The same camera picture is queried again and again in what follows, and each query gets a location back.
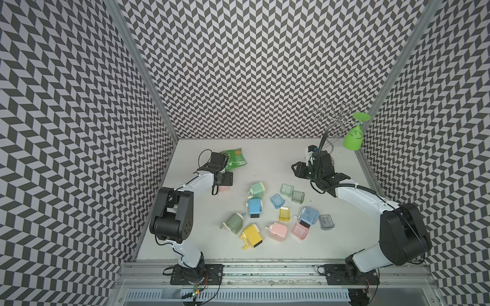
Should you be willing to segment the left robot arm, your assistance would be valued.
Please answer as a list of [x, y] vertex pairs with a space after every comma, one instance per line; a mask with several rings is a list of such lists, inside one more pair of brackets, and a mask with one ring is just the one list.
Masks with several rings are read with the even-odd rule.
[[194, 199], [206, 191], [216, 196], [220, 187], [233, 185], [233, 173], [226, 171], [227, 164], [226, 154], [211, 152], [190, 181], [158, 191], [149, 230], [159, 246], [171, 246], [178, 265], [184, 269], [198, 270], [204, 266], [202, 252], [185, 242], [193, 228]]

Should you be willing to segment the yellow pencil sharpener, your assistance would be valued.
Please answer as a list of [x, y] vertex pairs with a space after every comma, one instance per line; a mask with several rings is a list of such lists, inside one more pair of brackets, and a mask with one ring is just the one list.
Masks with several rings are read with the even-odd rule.
[[249, 247], [255, 248], [263, 242], [259, 227], [255, 223], [243, 229], [240, 239], [245, 243], [245, 246], [242, 248], [243, 250]]

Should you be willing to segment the yellow transparent tray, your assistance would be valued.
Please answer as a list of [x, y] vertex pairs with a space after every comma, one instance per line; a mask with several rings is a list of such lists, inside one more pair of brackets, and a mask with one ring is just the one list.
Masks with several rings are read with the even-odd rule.
[[288, 223], [290, 221], [290, 208], [280, 207], [279, 208], [279, 221]]

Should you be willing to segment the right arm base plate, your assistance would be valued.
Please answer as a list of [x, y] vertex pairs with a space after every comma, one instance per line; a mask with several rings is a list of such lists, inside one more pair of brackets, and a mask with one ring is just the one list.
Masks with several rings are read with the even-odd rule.
[[376, 270], [361, 272], [354, 265], [326, 264], [323, 265], [324, 275], [328, 285], [379, 285], [379, 273]]

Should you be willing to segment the blue transparent tray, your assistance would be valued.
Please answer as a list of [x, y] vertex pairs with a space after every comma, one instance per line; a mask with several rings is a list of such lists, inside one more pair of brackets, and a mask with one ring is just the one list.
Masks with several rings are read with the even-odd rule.
[[275, 209], [279, 209], [285, 204], [285, 200], [280, 194], [275, 194], [271, 197], [271, 203]]

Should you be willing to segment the pink transparent tray front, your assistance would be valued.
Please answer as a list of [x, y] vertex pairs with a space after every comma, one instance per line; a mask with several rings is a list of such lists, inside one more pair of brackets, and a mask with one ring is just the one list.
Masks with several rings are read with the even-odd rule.
[[292, 229], [292, 234], [299, 240], [304, 240], [309, 231], [310, 229], [308, 227], [303, 226], [301, 223], [296, 223]]

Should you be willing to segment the light blue pencil sharpener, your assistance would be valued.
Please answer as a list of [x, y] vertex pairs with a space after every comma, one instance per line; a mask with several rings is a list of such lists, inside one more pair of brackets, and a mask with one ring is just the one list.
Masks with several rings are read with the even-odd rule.
[[319, 216], [319, 211], [311, 207], [303, 207], [299, 215], [294, 215], [297, 222], [305, 228], [310, 228], [311, 225], [314, 225], [318, 221]]

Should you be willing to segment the sage green pencil sharpener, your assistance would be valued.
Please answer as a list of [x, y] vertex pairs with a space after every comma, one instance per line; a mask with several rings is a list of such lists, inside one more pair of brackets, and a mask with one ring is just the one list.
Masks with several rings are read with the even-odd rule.
[[237, 235], [243, 228], [244, 218], [241, 213], [233, 213], [225, 222], [220, 225], [220, 229], [226, 229]]

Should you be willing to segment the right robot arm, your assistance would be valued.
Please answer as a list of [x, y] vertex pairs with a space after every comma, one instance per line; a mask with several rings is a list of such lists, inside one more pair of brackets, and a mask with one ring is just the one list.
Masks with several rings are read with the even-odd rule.
[[345, 259], [345, 275], [351, 283], [385, 266], [402, 266], [417, 258], [424, 261], [432, 249], [430, 235], [416, 205], [386, 200], [348, 175], [335, 171], [329, 153], [310, 146], [307, 162], [297, 162], [291, 169], [296, 177], [309, 180], [316, 192], [352, 204], [379, 225], [378, 242]]

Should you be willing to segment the green plastic wine glass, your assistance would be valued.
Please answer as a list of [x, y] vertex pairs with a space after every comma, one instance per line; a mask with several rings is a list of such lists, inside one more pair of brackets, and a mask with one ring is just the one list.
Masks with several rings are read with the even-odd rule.
[[371, 116], [368, 113], [356, 112], [352, 115], [356, 122], [356, 125], [347, 132], [344, 139], [344, 148], [352, 151], [360, 150], [364, 141], [364, 132], [362, 131], [361, 125], [368, 122]]

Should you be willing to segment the green snack bag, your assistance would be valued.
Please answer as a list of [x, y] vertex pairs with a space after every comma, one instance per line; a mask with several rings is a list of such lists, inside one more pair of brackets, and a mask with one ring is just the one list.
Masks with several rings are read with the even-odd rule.
[[242, 155], [241, 148], [224, 150], [222, 151], [222, 154], [226, 155], [226, 157], [228, 158], [227, 165], [225, 167], [226, 172], [247, 165], [247, 161]]

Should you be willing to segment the grey transparent tray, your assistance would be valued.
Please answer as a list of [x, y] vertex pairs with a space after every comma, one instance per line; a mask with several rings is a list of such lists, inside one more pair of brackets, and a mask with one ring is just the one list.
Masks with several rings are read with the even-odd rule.
[[335, 227], [333, 219], [330, 214], [319, 216], [320, 227], [322, 230], [331, 230]]

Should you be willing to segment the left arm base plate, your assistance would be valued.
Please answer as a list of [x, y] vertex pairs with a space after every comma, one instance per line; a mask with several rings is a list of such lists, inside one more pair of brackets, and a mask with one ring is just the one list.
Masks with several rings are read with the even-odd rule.
[[175, 265], [170, 275], [170, 283], [172, 285], [190, 285], [204, 284], [220, 285], [223, 278], [224, 265], [222, 264], [205, 264], [200, 265], [195, 269], [184, 268], [180, 265]]

